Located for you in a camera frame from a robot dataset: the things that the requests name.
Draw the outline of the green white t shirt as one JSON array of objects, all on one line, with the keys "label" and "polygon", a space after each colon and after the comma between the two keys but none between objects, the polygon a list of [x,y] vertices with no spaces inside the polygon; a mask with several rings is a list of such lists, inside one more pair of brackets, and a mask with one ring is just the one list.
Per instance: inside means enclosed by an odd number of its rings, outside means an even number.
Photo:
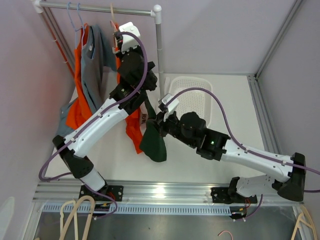
[{"label": "green white t shirt", "polygon": [[140,150],[153,162],[162,163],[167,160],[167,149],[157,123],[157,115],[149,99],[144,101],[148,119],[146,120],[146,130],[140,142]]}]

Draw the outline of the grey blue t shirt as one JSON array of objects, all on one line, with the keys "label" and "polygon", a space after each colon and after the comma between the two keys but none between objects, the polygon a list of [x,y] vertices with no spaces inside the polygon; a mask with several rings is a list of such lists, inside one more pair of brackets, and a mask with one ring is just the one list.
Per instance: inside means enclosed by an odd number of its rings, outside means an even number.
[{"label": "grey blue t shirt", "polygon": [[[103,105],[102,84],[104,68],[116,70],[112,47],[98,25],[89,25],[87,42],[81,53],[81,84],[92,115]],[[62,137],[75,131],[66,125],[67,115],[75,99],[61,108],[56,134]]]}]

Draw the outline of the beige wooden hanger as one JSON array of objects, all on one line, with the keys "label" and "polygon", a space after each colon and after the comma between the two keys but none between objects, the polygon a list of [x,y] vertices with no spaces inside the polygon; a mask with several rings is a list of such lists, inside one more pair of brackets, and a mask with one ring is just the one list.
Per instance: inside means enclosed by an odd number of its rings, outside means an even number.
[{"label": "beige wooden hanger", "polygon": [[[117,27],[117,23],[116,23],[116,19],[115,19],[115,14],[114,14],[114,8],[113,8],[113,3],[110,3],[110,13],[111,13],[111,18],[112,20],[110,21],[110,25],[113,28],[113,34],[115,34],[118,31],[118,27]],[[114,47],[113,47],[113,52],[115,53],[117,51],[117,39],[116,37],[113,35],[113,42],[114,42]]]}]

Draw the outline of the light blue wire hanger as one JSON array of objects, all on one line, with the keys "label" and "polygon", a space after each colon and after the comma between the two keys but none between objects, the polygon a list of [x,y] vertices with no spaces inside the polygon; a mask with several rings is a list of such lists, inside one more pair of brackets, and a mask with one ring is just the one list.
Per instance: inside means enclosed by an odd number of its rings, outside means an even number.
[{"label": "light blue wire hanger", "polygon": [[81,46],[81,49],[84,47],[84,38],[85,38],[85,24],[84,24],[84,21],[81,17],[81,14],[80,14],[80,6],[81,4],[78,2],[77,3],[77,7],[76,7],[76,11],[77,11],[77,15],[79,17],[79,20],[80,20],[80,23],[81,23],[81,30],[82,30],[82,33],[81,33],[81,37],[80,37],[80,46]]}]

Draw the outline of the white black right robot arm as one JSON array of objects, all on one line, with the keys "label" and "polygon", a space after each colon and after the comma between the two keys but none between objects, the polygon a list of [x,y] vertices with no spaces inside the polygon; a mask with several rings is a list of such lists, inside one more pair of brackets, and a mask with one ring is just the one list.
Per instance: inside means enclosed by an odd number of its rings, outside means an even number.
[{"label": "white black right robot arm", "polygon": [[257,203],[257,195],[277,194],[294,202],[304,199],[306,171],[305,156],[292,156],[257,151],[237,145],[227,134],[207,128],[206,121],[195,112],[176,113],[164,118],[160,112],[154,119],[146,121],[146,131],[140,148],[155,162],[167,159],[164,137],[171,135],[180,142],[195,149],[207,160],[239,164],[263,174],[256,177],[233,177],[228,187],[212,187],[214,203],[235,204],[246,200]]}]

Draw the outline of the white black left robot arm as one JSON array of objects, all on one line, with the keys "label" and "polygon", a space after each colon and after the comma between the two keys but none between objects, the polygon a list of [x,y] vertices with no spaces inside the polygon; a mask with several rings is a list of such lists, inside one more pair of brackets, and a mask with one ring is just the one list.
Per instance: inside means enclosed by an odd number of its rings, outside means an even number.
[{"label": "white black left robot arm", "polygon": [[61,157],[69,174],[80,180],[97,201],[107,197],[108,184],[96,170],[87,153],[110,129],[125,120],[148,99],[147,92],[157,88],[154,62],[148,61],[145,47],[135,33],[117,31],[114,34],[122,49],[117,72],[120,82],[102,106],[78,129],[67,136],[53,138],[56,154]]}]

